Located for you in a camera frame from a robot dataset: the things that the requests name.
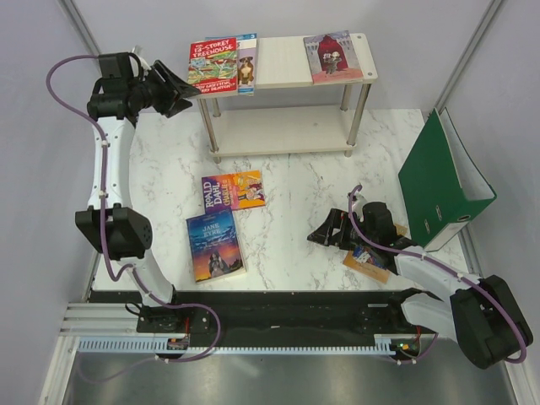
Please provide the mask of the red 13-Storey Treehouse book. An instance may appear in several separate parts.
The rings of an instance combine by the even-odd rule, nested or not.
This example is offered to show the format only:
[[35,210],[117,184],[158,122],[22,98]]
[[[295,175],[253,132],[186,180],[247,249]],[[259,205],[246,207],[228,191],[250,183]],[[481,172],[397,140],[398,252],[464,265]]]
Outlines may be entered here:
[[198,99],[237,95],[237,68],[235,37],[191,43],[187,82],[200,91]]

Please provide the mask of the Why Do Dogs Bark book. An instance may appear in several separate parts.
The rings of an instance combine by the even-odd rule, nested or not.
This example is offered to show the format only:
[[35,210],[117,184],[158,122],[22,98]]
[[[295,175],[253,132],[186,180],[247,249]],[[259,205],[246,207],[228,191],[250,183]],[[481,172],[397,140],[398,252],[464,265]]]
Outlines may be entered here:
[[239,95],[254,95],[257,34],[237,35],[237,83]]

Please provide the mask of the green lever arch file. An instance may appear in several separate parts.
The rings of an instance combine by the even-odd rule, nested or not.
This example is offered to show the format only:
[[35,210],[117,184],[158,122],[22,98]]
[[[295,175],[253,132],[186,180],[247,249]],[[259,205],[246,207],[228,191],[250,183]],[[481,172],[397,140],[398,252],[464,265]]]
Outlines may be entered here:
[[448,110],[432,111],[398,173],[412,239],[438,251],[496,198]]

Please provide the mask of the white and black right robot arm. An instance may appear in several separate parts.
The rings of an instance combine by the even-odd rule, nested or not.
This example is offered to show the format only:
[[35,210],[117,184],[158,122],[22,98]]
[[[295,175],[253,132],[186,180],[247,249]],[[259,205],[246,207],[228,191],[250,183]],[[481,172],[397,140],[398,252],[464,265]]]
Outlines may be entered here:
[[369,202],[360,213],[333,208],[307,239],[345,251],[360,249],[386,270],[418,284],[386,311],[392,330],[420,326],[438,332],[482,370],[526,358],[533,335],[507,282],[496,275],[459,273],[435,259],[398,232],[383,202]]

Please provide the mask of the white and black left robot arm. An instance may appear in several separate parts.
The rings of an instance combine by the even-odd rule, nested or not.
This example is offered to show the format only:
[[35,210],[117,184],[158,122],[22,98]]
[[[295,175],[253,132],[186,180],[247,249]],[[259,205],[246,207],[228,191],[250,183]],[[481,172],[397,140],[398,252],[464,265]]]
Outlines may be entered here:
[[200,92],[161,61],[148,65],[133,52],[102,54],[98,63],[101,76],[85,114],[94,127],[94,185],[75,224],[103,256],[110,279],[130,277],[145,305],[162,305],[156,322],[175,332],[186,313],[172,304],[175,288],[152,252],[150,220],[132,206],[129,160],[141,111],[152,108],[171,118],[190,108]]

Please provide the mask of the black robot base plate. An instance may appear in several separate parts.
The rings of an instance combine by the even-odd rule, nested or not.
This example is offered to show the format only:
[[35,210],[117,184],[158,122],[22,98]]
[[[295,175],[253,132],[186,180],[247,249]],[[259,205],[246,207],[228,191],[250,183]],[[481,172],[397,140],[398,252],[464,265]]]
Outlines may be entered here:
[[93,292],[89,301],[123,304],[139,332],[184,332],[202,346],[367,345],[377,335],[428,333],[397,314],[405,291],[184,291],[174,310],[145,305],[134,291]]

